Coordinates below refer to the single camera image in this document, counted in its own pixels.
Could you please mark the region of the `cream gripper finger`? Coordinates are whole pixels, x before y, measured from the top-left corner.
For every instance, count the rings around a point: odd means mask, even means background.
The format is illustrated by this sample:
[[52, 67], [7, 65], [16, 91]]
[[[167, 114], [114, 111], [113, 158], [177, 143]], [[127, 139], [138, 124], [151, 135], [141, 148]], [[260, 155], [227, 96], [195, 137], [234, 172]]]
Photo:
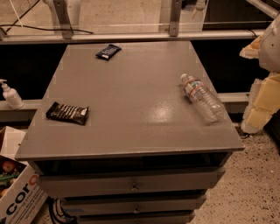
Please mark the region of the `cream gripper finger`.
[[239, 55], [245, 59], [258, 59], [262, 35], [255, 38], [249, 45], [243, 47]]
[[280, 73], [270, 73], [264, 80], [255, 79], [245, 108], [241, 130], [255, 134], [262, 130], [280, 109]]

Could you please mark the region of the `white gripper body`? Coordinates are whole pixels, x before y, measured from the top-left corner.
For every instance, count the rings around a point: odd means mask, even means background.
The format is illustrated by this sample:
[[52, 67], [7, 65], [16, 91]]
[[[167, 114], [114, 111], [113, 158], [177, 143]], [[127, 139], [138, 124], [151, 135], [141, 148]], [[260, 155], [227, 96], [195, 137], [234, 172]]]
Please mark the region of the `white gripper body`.
[[272, 73], [280, 73], [280, 14], [262, 35], [259, 48], [259, 65]]

